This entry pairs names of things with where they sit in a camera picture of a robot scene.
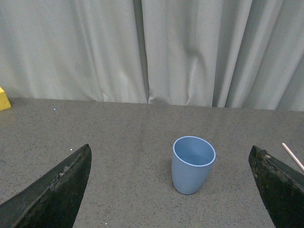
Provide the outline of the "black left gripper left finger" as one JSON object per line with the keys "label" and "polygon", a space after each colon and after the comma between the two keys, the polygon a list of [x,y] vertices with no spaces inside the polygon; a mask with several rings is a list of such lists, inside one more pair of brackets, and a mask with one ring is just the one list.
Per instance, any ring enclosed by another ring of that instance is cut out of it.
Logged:
{"label": "black left gripper left finger", "polygon": [[92,153],[83,145],[0,206],[2,228],[71,228],[86,190]]}

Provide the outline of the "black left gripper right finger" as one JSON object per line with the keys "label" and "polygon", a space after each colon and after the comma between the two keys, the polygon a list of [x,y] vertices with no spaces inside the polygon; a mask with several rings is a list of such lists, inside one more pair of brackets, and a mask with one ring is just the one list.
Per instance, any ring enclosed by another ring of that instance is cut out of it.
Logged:
{"label": "black left gripper right finger", "polygon": [[253,146],[248,158],[263,204],[276,228],[304,226],[304,175]]}

